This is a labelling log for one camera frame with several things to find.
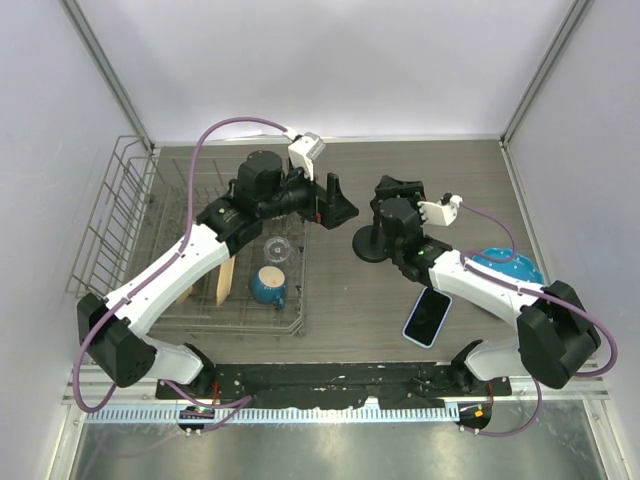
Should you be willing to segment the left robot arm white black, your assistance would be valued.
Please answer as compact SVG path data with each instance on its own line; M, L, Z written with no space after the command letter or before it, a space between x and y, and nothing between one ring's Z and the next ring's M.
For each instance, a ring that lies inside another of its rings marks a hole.
M332 230L358 213L337 175L328 174L320 186L300 167L284 170L278 154L254 151L228 191L146 270L104 297L88 293L79 300L80 344L118 387L149 377L178 384L190 398L203 398L212 389L212 363L191 345L149 337L153 324L190 286L256 239L265 221L297 214Z

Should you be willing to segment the black phone stand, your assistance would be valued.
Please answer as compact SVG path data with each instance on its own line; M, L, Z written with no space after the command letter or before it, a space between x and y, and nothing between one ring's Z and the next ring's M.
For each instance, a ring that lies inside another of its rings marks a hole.
M388 258L385 253L386 237L381 226L381 203L382 201L377 197L371 200L372 223L358 229L352 239L354 253L359 259L368 263L380 263Z

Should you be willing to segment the phone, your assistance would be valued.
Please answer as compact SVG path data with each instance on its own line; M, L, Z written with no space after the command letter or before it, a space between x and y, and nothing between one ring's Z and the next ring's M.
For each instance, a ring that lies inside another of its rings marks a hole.
M438 290L424 288L402 329L402 336L420 346L432 348L449 314L453 299Z

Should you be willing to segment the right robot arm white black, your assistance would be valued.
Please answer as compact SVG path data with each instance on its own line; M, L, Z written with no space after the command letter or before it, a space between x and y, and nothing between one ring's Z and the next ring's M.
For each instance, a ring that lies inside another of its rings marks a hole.
M530 375L561 389L600 348L604 328L590 316L568 284L549 285L516 279L495 270L499 259L466 253L424 233L426 225L448 226L464 202L445 194L427 201L421 182L381 177L371 202L383 232L383 256L405 278L442 293L459 296L510 325L510 340L477 340L452 360L457 391L472 395L490 380Z

